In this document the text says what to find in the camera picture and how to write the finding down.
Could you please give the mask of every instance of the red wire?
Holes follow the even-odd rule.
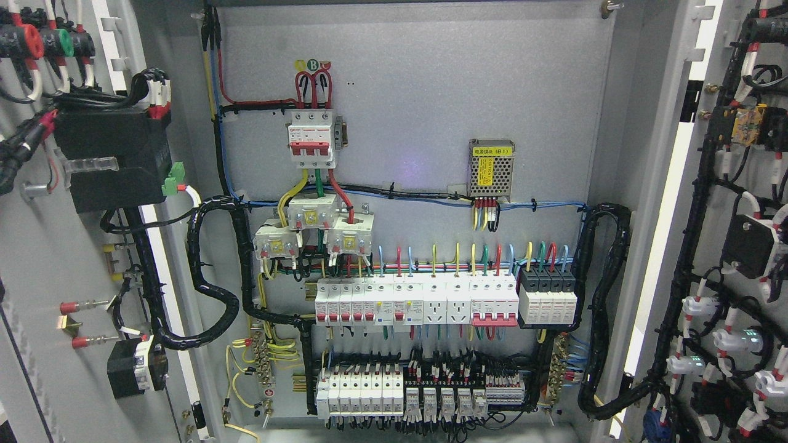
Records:
[[[334,188],[334,192],[336,192],[342,201],[345,202],[345,206],[348,207],[348,224],[352,225],[355,222],[353,203],[351,203],[350,199],[348,198],[348,194],[345,194],[342,188],[340,188],[339,184],[336,182],[336,178],[334,178],[334,169],[329,169],[329,182],[331,183],[331,187]]]
[[[552,258],[550,260],[550,272],[556,271],[556,255],[558,255],[558,247],[556,246],[556,242],[550,243],[550,247],[547,248],[547,256],[549,257],[552,253]]]
[[[332,92],[333,92],[333,89],[334,89],[333,82],[331,80],[331,74],[329,74],[329,71],[326,68],[318,69],[317,71],[314,72],[314,74],[312,74],[312,78],[313,78],[312,84],[314,84],[314,85],[317,85],[317,82],[314,81],[314,79],[317,79],[319,77],[318,74],[325,74],[325,78],[327,79],[327,81],[329,83],[329,92],[325,96],[325,108],[330,110],[331,109],[331,95],[332,95]],[[317,88],[315,88],[315,94],[314,94],[313,100],[314,100],[314,102],[312,103],[312,106],[313,107],[318,107],[318,104],[317,104]]]
[[[498,245],[498,253],[495,259],[495,276],[498,277],[500,275],[500,245]]]
[[[219,90],[221,91],[221,95],[227,100],[228,102],[232,103],[233,105],[276,105],[279,103],[295,103],[295,99],[282,99],[282,100],[247,100],[238,102],[236,100],[231,99],[227,95],[227,91],[225,90],[225,69],[224,63],[221,60],[221,48],[219,48]]]

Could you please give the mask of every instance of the main circuit breaker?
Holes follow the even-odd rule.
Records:
[[[416,274],[321,279],[314,309],[319,325],[398,332],[419,325],[517,326],[518,303],[511,275]]]
[[[342,127],[335,110],[287,110],[290,159],[299,169],[336,167]]]

